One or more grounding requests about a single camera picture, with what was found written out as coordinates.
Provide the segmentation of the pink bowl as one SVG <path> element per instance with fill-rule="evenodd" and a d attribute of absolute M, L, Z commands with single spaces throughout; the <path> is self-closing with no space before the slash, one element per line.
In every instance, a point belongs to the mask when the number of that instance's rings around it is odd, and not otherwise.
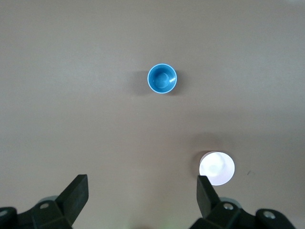
<path fill-rule="evenodd" d="M 235 173 L 235 163 L 226 153 L 210 151 L 204 154 L 199 163 L 199 175 L 207 176 L 213 186 L 228 183 Z"/>

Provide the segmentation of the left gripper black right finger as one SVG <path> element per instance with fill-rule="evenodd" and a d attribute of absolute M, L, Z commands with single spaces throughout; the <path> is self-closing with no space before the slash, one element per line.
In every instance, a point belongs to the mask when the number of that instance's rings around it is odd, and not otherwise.
<path fill-rule="evenodd" d="M 222 201 L 208 177 L 197 177 L 196 198 L 202 217 L 190 229 L 257 229 L 255 217 L 231 201 Z"/>

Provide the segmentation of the brown table cover mat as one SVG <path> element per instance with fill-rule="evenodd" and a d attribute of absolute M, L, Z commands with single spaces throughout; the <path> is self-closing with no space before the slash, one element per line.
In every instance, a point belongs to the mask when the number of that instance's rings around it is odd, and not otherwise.
<path fill-rule="evenodd" d="M 218 195 L 305 229 L 305 0 L 0 0 L 0 207 L 86 174 L 75 229 L 188 229 L 209 151 Z"/>

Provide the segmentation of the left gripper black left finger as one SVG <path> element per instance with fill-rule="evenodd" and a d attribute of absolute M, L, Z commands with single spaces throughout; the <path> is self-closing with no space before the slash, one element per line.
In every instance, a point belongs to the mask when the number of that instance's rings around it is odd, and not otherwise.
<path fill-rule="evenodd" d="M 45 199 L 19 214 L 16 229 L 73 229 L 88 199 L 88 176 L 78 175 L 54 200 Z"/>

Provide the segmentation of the blue plastic cup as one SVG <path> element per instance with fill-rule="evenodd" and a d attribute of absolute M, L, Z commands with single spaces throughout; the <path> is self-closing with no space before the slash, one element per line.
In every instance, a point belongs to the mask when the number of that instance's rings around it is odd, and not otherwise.
<path fill-rule="evenodd" d="M 158 94 L 171 92 L 176 87 L 177 80 L 176 70 L 166 63 L 156 64 L 147 74 L 148 86 Z"/>

